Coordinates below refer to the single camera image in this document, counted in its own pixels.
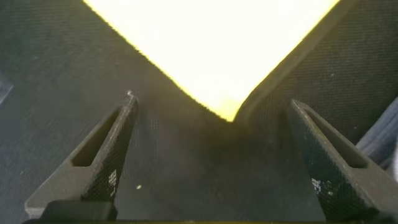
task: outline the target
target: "bright yellow light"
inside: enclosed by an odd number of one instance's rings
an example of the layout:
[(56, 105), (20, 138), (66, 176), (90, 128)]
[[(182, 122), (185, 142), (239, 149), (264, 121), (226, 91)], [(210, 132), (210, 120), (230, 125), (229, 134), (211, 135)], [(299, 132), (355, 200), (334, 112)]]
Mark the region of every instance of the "bright yellow light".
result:
[(232, 121), (338, 0), (85, 0), (185, 93)]

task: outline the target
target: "blue fabric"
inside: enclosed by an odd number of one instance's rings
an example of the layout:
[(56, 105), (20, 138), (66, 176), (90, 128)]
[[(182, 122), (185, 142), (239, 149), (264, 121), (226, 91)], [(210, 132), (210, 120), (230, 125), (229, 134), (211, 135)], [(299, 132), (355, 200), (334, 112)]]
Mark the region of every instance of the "blue fabric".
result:
[(356, 147), (381, 167), (386, 168), (396, 148), (398, 135), (398, 98), (385, 110)]

